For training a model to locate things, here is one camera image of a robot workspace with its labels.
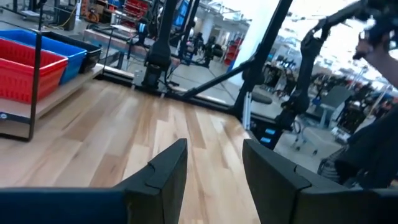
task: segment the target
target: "wooden floor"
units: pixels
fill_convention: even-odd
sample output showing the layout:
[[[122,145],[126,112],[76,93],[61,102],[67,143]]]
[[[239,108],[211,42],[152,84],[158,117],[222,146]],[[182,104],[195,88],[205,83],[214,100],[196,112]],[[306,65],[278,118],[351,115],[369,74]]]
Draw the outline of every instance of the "wooden floor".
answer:
[[[0,186],[110,187],[188,138],[180,223],[259,223],[241,160],[249,136],[225,114],[92,81],[37,123],[0,139]]]

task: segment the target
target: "red plastic bin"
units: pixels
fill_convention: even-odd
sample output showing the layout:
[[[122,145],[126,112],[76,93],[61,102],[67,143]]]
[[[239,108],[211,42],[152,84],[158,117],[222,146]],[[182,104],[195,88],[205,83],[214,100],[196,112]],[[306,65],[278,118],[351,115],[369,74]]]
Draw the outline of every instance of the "red plastic bin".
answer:
[[[0,38],[0,98],[32,103],[35,49]],[[53,93],[60,82],[68,59],[41,51],[37,100]]]

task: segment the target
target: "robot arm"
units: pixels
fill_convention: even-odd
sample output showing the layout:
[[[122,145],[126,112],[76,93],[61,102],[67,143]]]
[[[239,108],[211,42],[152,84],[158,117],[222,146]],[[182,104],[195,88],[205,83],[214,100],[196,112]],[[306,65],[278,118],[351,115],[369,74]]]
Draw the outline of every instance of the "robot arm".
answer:
[[[349,6],[346,6],[333,15],[320,20],[319,23],[306,34],[301,42],[300,50],[302,53],[302,62],[298,74],[296,90],[292,93],[288,101],[282,103],[283,111],[275,119],[276,122],[282,126],[282,128],[290,129],[295,117],[299,114],[305,113],[309,107],[310,100],[308,98],[308,88],[310,86],[313,64],[315,62],[315,58],[321,51],[323,43],[329,36],[330,29],[333,26],[338,25],[339,23],[342,23],[352,17],[356,17],[362,21],[366,21],[370,18],[370,16],[374,15],[383,17],[383,15],[381,15],[383,13],[381,12],[385,12],[386,8],[398,9],[397,3],[391,3],[388,0],[360,0],[350,4]],[[391,30],[392,28],[392,26],[386,26],[382,22],[380,24],[377,23],[375,27],[378,28],[373,28],[373,31],[370,30],[372,33],[371,35],[368,35],[368,37],[372,38],[372,40],[369,41],[372,44],[376,43],[375,40],[377,37],[385,34],[388,29]],[[315,37],[314,35],[318,31],[321,31],[321,36]],[[354,56],[354,58],[361,57],[363,57],[363,55]]]

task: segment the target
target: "blue plastic bin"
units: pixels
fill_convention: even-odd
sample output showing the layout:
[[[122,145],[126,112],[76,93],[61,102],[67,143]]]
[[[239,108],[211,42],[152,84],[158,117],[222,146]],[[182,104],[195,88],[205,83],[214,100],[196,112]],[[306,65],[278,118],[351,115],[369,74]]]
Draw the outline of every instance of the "blue plastic bin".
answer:
[[[25,45],[36,45],[36,34],[26,30],[0,30],[0,37],[13,40],[15,42],[20,42]],[[78,75],[81,63],[85,59],[87,53],[87,50],[85,49],[64,44],[47,37],[42,38],[42,49],[68,58],[68,66],[62,75],[60,85],[69,82]]]

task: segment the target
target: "storage bin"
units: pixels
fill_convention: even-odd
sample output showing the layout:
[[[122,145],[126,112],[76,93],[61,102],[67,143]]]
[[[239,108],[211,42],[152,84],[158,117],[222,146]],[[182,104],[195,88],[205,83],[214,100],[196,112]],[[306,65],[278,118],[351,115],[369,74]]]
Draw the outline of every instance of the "storage bin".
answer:
[[[0,98],[32,102],[35,49],[0,38]],[[46,50],[41,51],[38,100],[58,88],[68,59]]]
[[[65,44],[73,45],[75,47],[87,50],[86,57],[80,66],[79,70],[80,73],[86,73],[90,71],[90,69],[92,69],[100,60],[101,50],[102,50],[101,47],[97,47],[92,44],[87,44],[84,43],[83,41],[75,40],[71,37],[67,37],[65,35],[61,35],[52,31],[45,31],[42,34],[44,37],[48,37],[50,39],[57,40]]]
[[[36,45],[36,34],[22,29],[0,30],[0,37],[30,46]],[[87,53],[85,49],[64,44],[47,37],[42,37],[42,49],[68,58],[68,66],[62,75],[60,85],[69,82],[78,75],[80,65]]]

